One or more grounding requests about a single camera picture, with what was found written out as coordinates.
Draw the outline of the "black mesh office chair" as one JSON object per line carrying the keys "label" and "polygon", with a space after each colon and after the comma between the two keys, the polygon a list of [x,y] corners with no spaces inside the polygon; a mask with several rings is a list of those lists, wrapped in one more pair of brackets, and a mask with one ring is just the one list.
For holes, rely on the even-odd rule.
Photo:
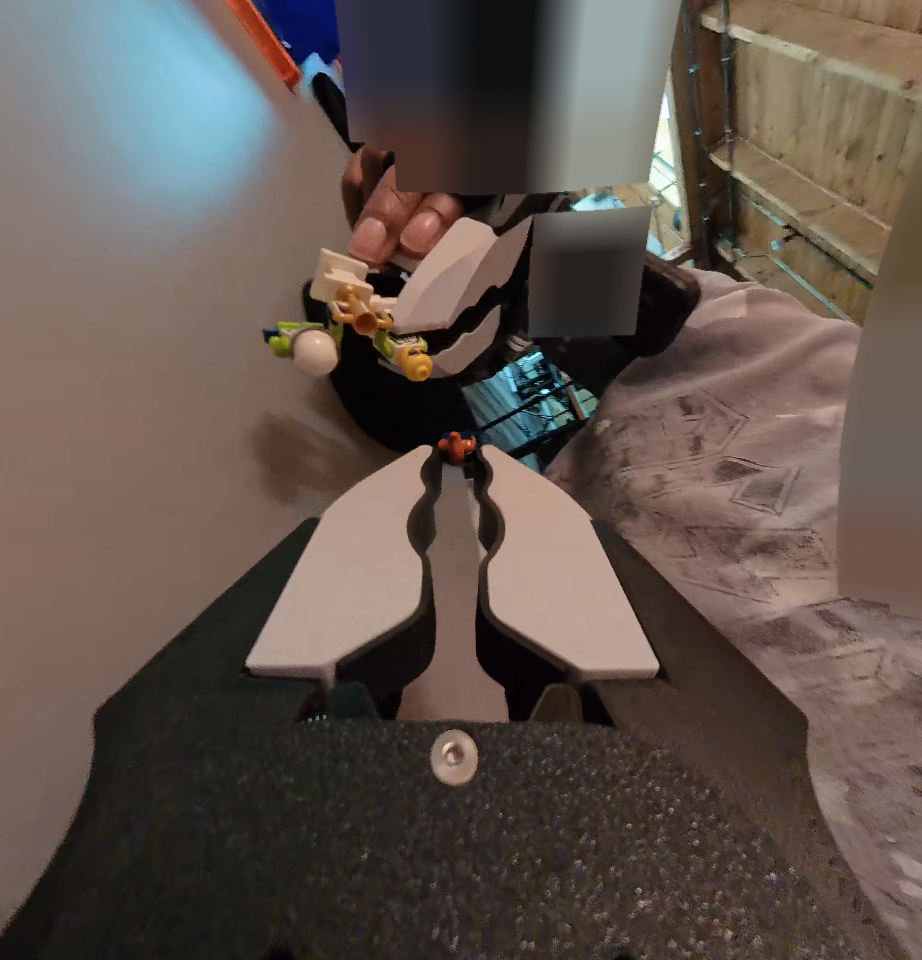
{"label": "black mesh office chair", "polygon": [[[392,299],[384,299],[386,276],[368,278],[374,296],[371,306],[381,307],[390,316]],[[325,324],[334,321],[328,304],[311,299],[311,279],[302,288],[305,320]],[[450,377],[409,381],[401,369],[389,365],[374,349],[372,337],[357,334],[344,325],[340,362],[328,378],[345,410],[369,437],[388,450],[408,453],[422,447],[436,447],[449,431],[475,433],[475,422],[457,382]]]}

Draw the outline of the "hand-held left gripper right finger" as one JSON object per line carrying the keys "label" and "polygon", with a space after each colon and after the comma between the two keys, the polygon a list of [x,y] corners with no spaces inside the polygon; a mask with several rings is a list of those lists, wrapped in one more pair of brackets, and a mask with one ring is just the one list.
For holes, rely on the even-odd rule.
{"label": "hand-held left gripper right finger", "polygon": [[659,660],[595,533],[561,488],[496,447],[478,463],[491,624],[580,682],[652,680]]}

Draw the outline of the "person's right hand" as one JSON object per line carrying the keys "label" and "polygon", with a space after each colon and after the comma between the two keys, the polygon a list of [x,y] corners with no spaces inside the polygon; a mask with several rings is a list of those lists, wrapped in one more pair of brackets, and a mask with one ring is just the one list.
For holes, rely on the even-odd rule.
{"label": "person's right hand", "polygon": [[465,215],[465,205],[447,194],[402,191],[388,154],[361,146],[340,183],[351,236],[350,258],[380,268],[396,256],[419,261]]}

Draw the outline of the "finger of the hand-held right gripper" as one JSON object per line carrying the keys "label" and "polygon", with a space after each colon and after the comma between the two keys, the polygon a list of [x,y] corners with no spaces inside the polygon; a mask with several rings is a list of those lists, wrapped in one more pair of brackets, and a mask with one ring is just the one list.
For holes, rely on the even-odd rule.
{"label": "finger of the hand-held right gripper", "polygon": [[453,313],[431,311],[423,317],[433,377],[457,377],[489,350],[499,334],[509,296],[484,294],[478,302]]}
{"label": "finger of the hand-held right gripper", "polygon": [[395,334],[446,330],[496,235],[487,224],[462,218],[419,261],[391,307]]}

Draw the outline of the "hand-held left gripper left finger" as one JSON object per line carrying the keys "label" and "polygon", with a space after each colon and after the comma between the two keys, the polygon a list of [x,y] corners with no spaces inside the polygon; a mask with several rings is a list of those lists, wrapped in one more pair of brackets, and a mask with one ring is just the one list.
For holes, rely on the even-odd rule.
{"label": "hand-held left gripper left finger", "polygon": [[441,461],[418,447],[342,494],[323,513],[246,659],[255,677],[335,684],[408,684],[426,669],[417,652],[368,655],[430,613],[428,551]]}

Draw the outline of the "small orange lego piece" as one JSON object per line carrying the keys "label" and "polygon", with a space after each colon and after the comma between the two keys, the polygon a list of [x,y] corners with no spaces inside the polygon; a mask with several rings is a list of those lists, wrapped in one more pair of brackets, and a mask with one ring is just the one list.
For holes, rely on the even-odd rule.
{"label": "small orange lego piece", "polygon": [[238,22],[288,90],[296,91],[301,81],[299,66],[274,29],[262,1],[227,1]]}

